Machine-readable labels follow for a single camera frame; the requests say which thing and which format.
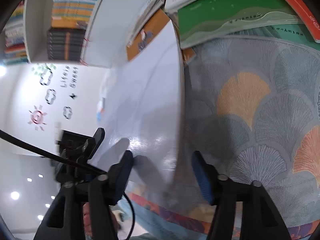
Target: finger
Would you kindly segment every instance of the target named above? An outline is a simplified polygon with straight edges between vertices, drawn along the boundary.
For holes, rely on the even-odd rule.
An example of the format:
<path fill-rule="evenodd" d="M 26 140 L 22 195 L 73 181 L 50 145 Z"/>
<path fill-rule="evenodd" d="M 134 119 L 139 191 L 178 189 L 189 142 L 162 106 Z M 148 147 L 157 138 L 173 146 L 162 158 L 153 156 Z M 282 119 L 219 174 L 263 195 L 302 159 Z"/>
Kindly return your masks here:
<path fill-rule="evenodd" d="M 89 214 L 86 214 L 86 215 L 83 216 L 83 224 L 84 224 L 84 226 L 91 225 L 90 215 Z"/>
<path fill-rule="evenodd" d="M 92 236 L 91 226 L 84 227 L 84 232 L 88 236 Z"/>
<path fill-rule="evenodd" d="M 89 202 L 86 202 L 84 205 L 83 205 L 83 214 L 90 214 L 90 206 L 89 206 Z"/>

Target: teal book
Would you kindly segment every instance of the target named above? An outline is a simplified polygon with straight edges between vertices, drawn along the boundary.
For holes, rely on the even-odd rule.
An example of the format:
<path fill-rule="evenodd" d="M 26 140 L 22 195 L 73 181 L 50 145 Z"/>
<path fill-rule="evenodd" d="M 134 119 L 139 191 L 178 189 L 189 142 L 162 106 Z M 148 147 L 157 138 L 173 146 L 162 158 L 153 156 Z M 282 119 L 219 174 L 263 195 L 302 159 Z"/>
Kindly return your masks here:
<path fill-rule="evenodd" d="M 320 51 L 320 44 L 315 43 L 313 37 L 304 24 L 271 25 L 260 28 L 230 33 L 230 35 L 252 35 L 273 37 L 293 43 L 299 43 Z"/>
<path fill-rule="evenodd" d="M 197 0 L 178 18 L 182 49 L 241 30 L 302 23 L 285 0 Z"/>

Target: screw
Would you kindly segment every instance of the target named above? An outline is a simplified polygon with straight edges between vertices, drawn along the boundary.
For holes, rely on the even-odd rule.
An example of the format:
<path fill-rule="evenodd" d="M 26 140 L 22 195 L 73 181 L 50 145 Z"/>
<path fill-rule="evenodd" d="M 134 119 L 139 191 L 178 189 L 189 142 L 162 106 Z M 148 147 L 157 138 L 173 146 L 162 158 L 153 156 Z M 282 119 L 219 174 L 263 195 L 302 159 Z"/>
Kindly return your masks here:
<path fill-rule="evenodd" d="M 65 184 L 63 184 L 66 188 L 71 188 L 73 186 L 73 183 L 71 181 L 67 181 Z"/>
<path fill-rule="evenodd" d="M 226 181 L 226 180 L 228 180 L 229 178 L 228 178 L 228 176 L 227 175 L 224 175 L 224 174 L 220 174 L 220 175 L 218 175 L 218 180 L 223 180 L 223 181 Z"/>
<path fill-rule="evenodd" d="M 99 181 L 104 181 L 104 180 L 107 180 L 108 179 L 108 175 L 107 174 L 102 174 L 98 177 L 98 180 Z"/>
<path fill-rule="evenodd" d="M 262 183 L 260 181 L 254 180 L 252 182 L 252 185 L 254 185 L 255 187 L 261 187 Z"/>

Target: black cable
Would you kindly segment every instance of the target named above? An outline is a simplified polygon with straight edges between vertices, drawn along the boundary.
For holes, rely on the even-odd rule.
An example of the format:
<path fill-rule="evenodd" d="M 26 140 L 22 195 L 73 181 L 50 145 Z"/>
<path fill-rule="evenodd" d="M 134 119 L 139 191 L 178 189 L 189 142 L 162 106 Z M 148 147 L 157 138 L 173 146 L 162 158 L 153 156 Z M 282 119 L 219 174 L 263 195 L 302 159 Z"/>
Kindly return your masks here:
<path fill-rule="evenodd" d="M 133 208 L 133 205 L 132 205 L 131 200 L 129 199 L 129 197 L 126 195 L 126 193 L 123 193 L 123 196 L 125 197 L 125 199 L 129 203 L 131 211 L 132 211 L 132 226 L 131 226 L 131 229 L 130 229 L 130 232 L 129 232 L 127 238 L 125 239 L 125 240 L 129 240 L 129 238 L 132 235 L 133 229 L 134 229 L 134 224 L 136 223 L 136 215 L 134 213 L 134 208 Z"/>
<path fill-rule="evenodd" d="M 30 152 L 34 152 L 36 154 L 39 154 L 43 157 L 46 157 L 46 158 L 49 158 L 49 159 L 52 159 L 52 160 L 55 160 L 57 162 L 60 162 L 60 163 L 64 163 L 64 164 L 67 164 L 67 165 L 70 165 L 70 166 L 73 166 L 75 168 L 79 168 L 79 169 L 82 169 L 86 172 L 89 172 L 90 174 L 92 175 L 101 175 L 101 174 L 104 174 L 105 172 L 104 171 L 100 171 L 99 169 L 96 169 L 96 168 L 93 168 L 93 167 L 90 167 L 90 166 L 86 166 L 86 165 L 83 165 L 83 164 L 80 164 L 80 163 L 76 163 L 74 161 L 71 161 L 69 159 L 65 159 L 65 158 L 62 158 L 58 155 L 55 155 L 55 154 L 52 154 L 52 153 L 49 153 L 45 150 L 42 150 L 38 147 L 35 147 L 33 145 L 30 145 L 24 141 L 21 141 L 13 136 L 11 136 L 10 134 L 7 134 L 5 133 L 4 131 L 1 131 L 0 130 L 0 138 L 9 142 L 9 143 L 12 143 L 22 149 L 25 149 L 25 150 L 28 150 Z"/>

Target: sun wall sticker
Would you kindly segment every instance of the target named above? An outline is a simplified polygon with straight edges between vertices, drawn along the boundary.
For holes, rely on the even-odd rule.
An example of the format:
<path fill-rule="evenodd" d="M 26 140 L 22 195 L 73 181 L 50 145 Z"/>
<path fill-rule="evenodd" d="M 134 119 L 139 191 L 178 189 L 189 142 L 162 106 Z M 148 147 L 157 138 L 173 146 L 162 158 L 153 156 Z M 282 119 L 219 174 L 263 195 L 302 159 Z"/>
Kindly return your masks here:
<path fill-rule="evenodd" d="M 34 106 L 34 111 L 29 111 L 31 113 L 30 117 L 31 117 L 31 121 L 28 122 L 28 124 L 35 124 L 35 130 L 37 131 L 38 128 L 40 127 L 40 129 L 42 131 L 44 131 L 43 127 L 41 125 L 47 125 L 46 123 L 44 123 L 44 116 L 47 115 L 47 113 L 42 112 L 42 106 L 39 106 L 39 109 Z"/>

